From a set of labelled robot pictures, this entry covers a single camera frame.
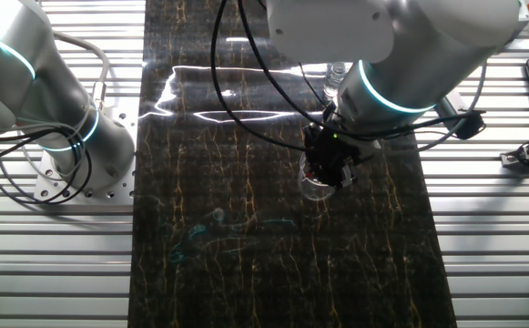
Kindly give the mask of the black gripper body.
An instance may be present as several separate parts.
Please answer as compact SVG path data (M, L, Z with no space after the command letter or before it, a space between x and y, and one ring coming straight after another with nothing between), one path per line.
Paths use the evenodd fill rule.
M306 159L309 163L352 161L361 163L361 152L337 133L314 123L302 127Z

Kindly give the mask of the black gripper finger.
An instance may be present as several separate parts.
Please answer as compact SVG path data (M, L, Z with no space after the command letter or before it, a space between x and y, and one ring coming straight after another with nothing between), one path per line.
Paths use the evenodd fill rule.
M353 159L335 159L330 165L330 185L336 190L342 190L355 184L358 179L355 176L353 169Z
M312 153L306 154L306 178L319 183L328 182L326 171Z

